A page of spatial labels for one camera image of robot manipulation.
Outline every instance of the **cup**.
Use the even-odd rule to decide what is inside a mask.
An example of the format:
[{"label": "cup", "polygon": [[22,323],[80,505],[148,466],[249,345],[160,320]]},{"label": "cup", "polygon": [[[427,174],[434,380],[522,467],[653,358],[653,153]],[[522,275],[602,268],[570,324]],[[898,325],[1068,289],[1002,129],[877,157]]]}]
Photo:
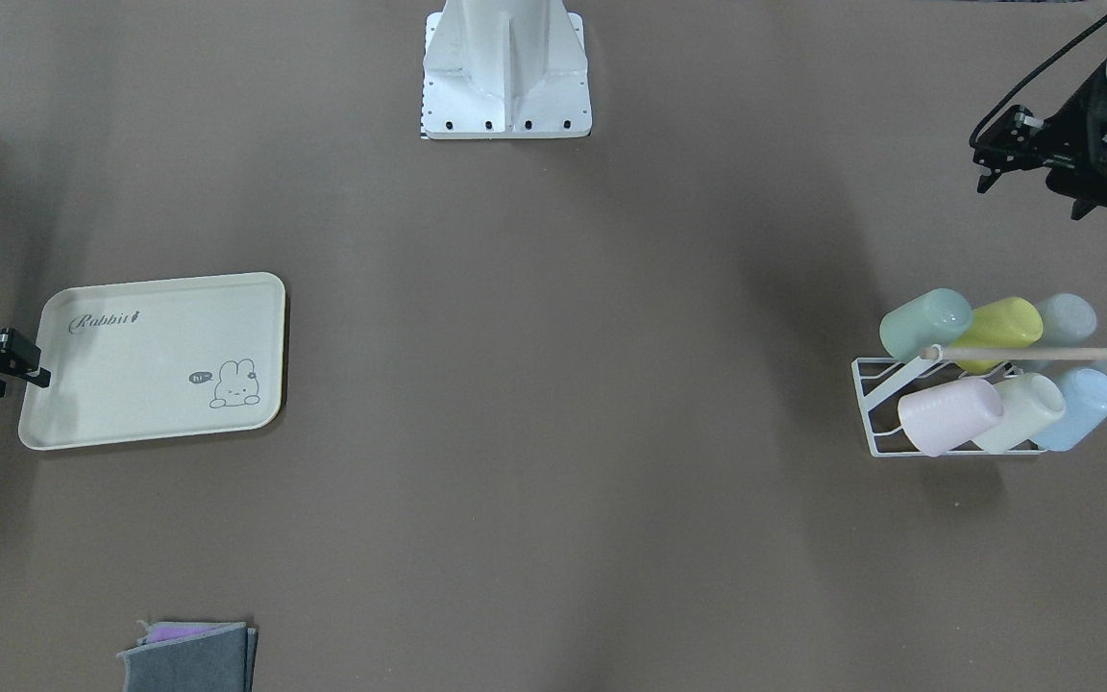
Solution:
[{"label": "cup", "polygon": [[892,359],[909,362],[925,347],[950,343],[972,327],[972,306],[949,288],[935,288],[887,312],[878,335]]},{"label": "cup", "polygon": [[[961,349],[1023,349],[1045,332],[1045,320],[1036,306],[1023,298],[1002,298],[972,311],[972,328],[951,347]],[[992,371],[1002,361],[956,361],[972,374]]]},{"label": "cup", "polygon": [[979,376],[906,394],[898,409],[904,434],[928,456],[954,450],[1002,422],[1002,395]]},{"label": "cup", "polygon": [[[1096,331],[1096,311],[1078,295],[1057,293],[1036,303],[1045,323],[1037,347],[1078,347]],[[1024,372],[1039,372],[1052,361],[1015,361]]]},{"label": "cup", "polygon": [[1049,427],[1067,413],[1062,390],[1039,373],[1012,376],[994,385],[1002,397],[1002,422],[972,443],[985,452],[1010,452],[1020,442]]},{"label": "cup", "polygon": [[1073,450],[1107,417],[1107,374],[1093,368],[1074,368],[1057,378],[1067,401],[1067,415],[1033,434],[1032,442],[1054,452]]}]

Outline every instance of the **folded cloth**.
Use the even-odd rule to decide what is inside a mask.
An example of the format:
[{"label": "folded cloth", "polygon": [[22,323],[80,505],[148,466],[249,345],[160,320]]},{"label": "folded cloth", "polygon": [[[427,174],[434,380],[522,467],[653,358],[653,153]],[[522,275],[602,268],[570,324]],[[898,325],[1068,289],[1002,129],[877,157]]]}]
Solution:
[{"label": "folded cloth", "polygon": [[118,653],[123,692],[250,692],[256,641],[246,622],[157,622]]}]

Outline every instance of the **cup rack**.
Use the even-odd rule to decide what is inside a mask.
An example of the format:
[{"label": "cup rack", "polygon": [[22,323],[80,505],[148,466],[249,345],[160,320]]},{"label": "cup rack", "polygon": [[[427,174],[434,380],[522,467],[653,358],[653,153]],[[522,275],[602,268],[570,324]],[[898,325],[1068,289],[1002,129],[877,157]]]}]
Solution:
[{"label": "cup rack", "polygon": [[[985,374],[972,375],[954,361],[1002,361]],[[908,363],[894,359],[857,359],[852,361],[852,385],[857,407],[865,425],[866,443],[875,456],[924,456],[903,434],[897,403],[904,394],[927,390],[963,376],[984,376],[990,381],[1018,376],[1023,370],[1010,361],[1090,361],[1093,368],[1107,372],[1107,349],[950,349],[931,345],[922,349]],[[985,452],[971,442],[945,455],[1042,455],[1032,442],[1024,442],[1007,452]]]}]

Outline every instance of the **black cable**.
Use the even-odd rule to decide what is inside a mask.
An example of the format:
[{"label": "black cable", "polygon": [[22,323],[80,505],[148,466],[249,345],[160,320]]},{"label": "black cable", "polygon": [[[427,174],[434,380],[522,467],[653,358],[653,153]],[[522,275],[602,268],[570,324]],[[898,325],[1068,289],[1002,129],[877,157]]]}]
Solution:
[{"label": "black cable", "polygon": [[1041,62],[1039,66],[1036,66],[1036,69],[1033,70],[1031,73],[1028,73],[1027,76],[1024,76],[1023,80],[1020,80],[1020,83],[1015,84],[1015,89],[1011,89],[1011,91],[1007,91],[1006,96],[1002,96],[1002,101],[999,101],[997,105],[994,105],[994,110],[989,111],[989,114],[985,115],[984,118],[981,118],[980,123],[976,123],[976,130],[972,131],[972,136],[968,137],[968,146],[972,146],[972,148],[975,149],[976,137],[980,136],[980,131],[985,130],[986,124],[989,124],[989,122],[994,118],[994,115],[1000,113],[1001,110],[1006,104],[1010,104],[1011,99],[1013,99],[1016,95],[1016,93],[1022,91],[1024,86],[1027,86],[1028,82],[1032,82],[1033,79],[1041,76],[1041,73],[1043,73],[1043,71],[1045,70],[1048,70],[1049,65],[1052,65],[1054,62],[1057,62],[1059,58],[1070,52],[1072,48],[1075,48],[1075,45],[1079,45],[1090,34],[1096,33],[1096,31],[1099,30],[1099,27],[1103,25],[1107,25],[1107,14],[1104,14],[1104,17],[1098,19],[1093,25],[1085,28],[1084,32],[1082,32],[1079,35],[1074,37],[1070,40],[1070,43],[1063,45],[1063,48],[1058,49],[1057,53],[1049,55],[1049,58],[1046,59],[1045,62]]}]

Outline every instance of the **white cup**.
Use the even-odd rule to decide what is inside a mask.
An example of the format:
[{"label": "white cup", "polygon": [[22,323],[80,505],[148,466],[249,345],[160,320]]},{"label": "white cup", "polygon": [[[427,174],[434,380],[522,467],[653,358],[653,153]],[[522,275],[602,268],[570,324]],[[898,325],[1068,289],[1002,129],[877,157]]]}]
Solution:
[{"label": "white cup", "polygon": [[1002,422],[972,443],[985,452],[1010,452],[1020,442],[1041,433],[1067,415],[1067,400],[1049,378],[1027,373],[997,382],[1002,395]]},{"label": "white cup", "polygon": [[904,434],[928,456],[954,450],[1002,422],[1002,395],[979,376],[915,391],[898,409]]}]

